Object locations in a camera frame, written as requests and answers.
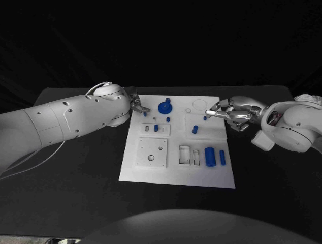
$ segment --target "table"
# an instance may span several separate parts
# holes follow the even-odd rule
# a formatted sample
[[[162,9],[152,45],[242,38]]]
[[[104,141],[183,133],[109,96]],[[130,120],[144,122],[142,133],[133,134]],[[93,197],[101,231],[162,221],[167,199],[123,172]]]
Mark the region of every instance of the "table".
[[[87,88],[47,88],[35,104],[84,94]],[[283,86],[143,87],[143,95],[249,96],[267,105],[293,100]],[[265,221],[322,242],[322,155],[249,140],[258,130],[226,128],[235,189],[119,182],[129,121],[65,141],[32,170],[0,181],[0,234],[83,238],[98,227],[162,209],[203,209]],[[37,164],[57,144],[21,165]]]

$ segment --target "blue object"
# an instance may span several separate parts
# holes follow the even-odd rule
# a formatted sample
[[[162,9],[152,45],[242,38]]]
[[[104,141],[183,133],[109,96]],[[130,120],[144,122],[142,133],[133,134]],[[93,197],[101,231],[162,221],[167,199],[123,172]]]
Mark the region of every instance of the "blue object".
[[[192,127],[192,134],[196,133],[196,126]]]
[[[206,167],[214,167],[215,157],[214,157],[214,149],[211,147],[205,148],[205,160],[206,160]]]
[[[222,150],[219,150],[219,158],[221,158],[221,165],[225,165],[224,151]]]
[[[163,102],[157,105],[157,111],[160,114],[167,114],[172,111],[170,99],[166,98]]]

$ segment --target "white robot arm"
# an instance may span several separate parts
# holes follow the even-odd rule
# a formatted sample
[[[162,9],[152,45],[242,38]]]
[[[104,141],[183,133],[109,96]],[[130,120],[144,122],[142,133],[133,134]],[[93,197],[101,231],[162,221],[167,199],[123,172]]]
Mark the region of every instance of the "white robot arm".
[[[274,144],[290,151],[306,152],[311,147],[322,153],[322,106],[313,102],[278,102],[270,106],[251,98],[235,96],[221,100],[205,111],[226,120],[231,128],[242,131],[251,122],[260,124],[251,143],[264,151]]]
[[[0,175],[9,165],[38,149],[85,135],[104,126],[116,127],[140,106],[136,90],[104,82],[85,95],[0,114]]]

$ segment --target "white board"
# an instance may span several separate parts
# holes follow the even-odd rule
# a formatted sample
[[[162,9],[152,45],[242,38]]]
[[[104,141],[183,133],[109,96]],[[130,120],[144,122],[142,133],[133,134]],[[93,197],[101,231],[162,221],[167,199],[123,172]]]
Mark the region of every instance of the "white board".
[[[169,114],[160,114],[156,107],[166,97],[170,99],[172,111]],[[205,110],[218,102],[218,97],[139,95],[139,98],[142,106],[147,107],[150,112],[146,117],[132,112],[119,181],[234,188],[224,120],[215,117],[202,119]],[[144,132],[142,124],[147,124],[150,132]],[[190,132],[193,125],[198,126],[196,134]],[[159,140],[152,139],[150,143],[142,142],[140,145],[139,140],[143,138]],[[166,151],[163,147],[163,151],[156,151],[160,143],[166,144]],[[179,146],[189,147],[190,164],[186,166],[179,165]],[[206,147],[214,148],[216,164],[214,167],[205,165]],[[193,165],[193,150],[198,150],[199,166]],[[219,162],[219,150],[224,150],[224,166]],[[166,153],[166,164],[146,160],[149,155],[155,157],[152,153],[155,155]]]

